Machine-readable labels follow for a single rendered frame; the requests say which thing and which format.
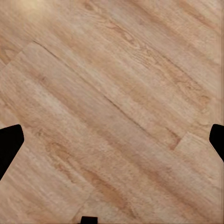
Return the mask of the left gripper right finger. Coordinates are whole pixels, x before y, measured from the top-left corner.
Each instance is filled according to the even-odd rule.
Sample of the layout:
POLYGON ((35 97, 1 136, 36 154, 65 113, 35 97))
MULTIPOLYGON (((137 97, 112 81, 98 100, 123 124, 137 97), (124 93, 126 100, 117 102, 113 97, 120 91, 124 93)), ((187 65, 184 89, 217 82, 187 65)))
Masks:
POLYGON ((209 140, 224 162, 224 126, 214 124, 210 131, 209 140))

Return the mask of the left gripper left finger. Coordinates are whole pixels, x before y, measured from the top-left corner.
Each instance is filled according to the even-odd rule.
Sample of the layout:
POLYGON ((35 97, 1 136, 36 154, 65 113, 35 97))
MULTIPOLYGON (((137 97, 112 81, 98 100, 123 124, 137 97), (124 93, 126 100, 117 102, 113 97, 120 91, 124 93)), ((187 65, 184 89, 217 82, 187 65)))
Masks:
POLYGON ((0 180, 24 142, 21 125, 0 129, 0 180))

